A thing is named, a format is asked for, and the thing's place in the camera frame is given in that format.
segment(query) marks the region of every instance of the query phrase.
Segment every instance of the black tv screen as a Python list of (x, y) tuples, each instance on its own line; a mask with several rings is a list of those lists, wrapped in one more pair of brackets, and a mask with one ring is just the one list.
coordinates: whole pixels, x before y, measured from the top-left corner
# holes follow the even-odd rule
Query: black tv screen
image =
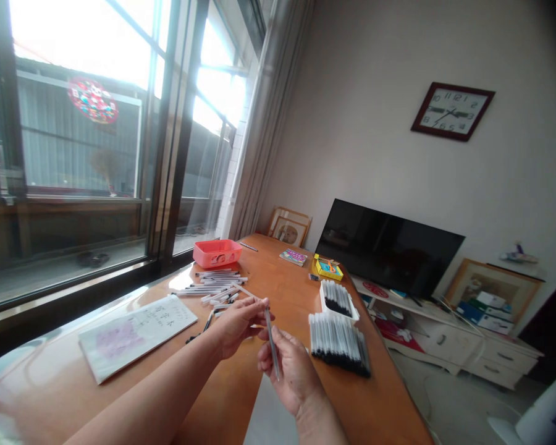
[(336, 199), (316, 252), (386, 289), (429, 298), (464, 239)]

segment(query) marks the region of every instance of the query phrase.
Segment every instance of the curtain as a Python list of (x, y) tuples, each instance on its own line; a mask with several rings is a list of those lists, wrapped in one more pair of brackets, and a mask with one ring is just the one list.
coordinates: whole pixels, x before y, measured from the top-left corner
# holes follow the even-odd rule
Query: curtain
[(227, 210), (227, 235), (254, 232), (286, 119), (314, 0), (276, 0), (261, 52), (243, 139), (242, 158)]

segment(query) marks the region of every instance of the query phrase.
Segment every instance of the pink container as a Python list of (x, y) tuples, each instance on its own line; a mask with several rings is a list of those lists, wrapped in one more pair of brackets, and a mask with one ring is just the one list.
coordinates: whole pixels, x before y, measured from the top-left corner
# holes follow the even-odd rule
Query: pink container
[(233, 240), (200, 241), (193, 245), (193, 259), (204, 269), (225, 266), (241, 258), (243, 247)]

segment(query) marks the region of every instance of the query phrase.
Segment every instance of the human hand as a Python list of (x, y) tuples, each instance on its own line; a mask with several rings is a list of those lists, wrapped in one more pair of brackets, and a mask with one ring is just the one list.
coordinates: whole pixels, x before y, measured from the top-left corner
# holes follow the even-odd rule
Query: human hand
[[(267, 329), (260, 332), (259, 338), (269, 339)], [(270, 377), (282, 404), (299, 420), (309, 407), (326, 400), (326, 392), (299, 339), (276, 326), (272, 327), (272, 339), (277, 349), (280, 381), (276, 380), (276, 372), (272, 372), (276, 364), (273, 363), (269, 342), (259, 350), (258, 369)]]
[(244, 339), (259, 334), (263, 328), (252, 328), (251, 325), (266, 325), (264, 310), (268, 305), (268, 299), (257, 297), (237, 300), (212, 324), (207, 332), (216, 337), (222, 360), (232, 357)]

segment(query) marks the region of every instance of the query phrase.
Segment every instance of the pile of pens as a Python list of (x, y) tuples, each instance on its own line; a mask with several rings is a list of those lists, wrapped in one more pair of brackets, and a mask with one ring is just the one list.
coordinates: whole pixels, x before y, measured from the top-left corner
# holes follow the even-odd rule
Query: pile of pens
[(204, 295), (201, 298), (203, 304), (210, 304), (215, 309), (226, 309), (230, 307), (237, 297), (239, 291), (249, 294), (241, 286), (245, 285), (248, 278), (241, 277), (239, 271), (221, 269), (216, 271), (197, 272), (196, 277), (200, 283), (190, 284), (188, 287), (177, 291), (176, 295)]
[(314, 357), (362, 377), (371, 376), (364, 335), (349, 320), (321, 312), (309, 315), (309, 326)]
[(326, 306), (332, 311), (345, 316), (352, 316), (351, 301), (344, 286), (331, 280), (323, 280), (321, 282), (321, 294), (326, 301)]

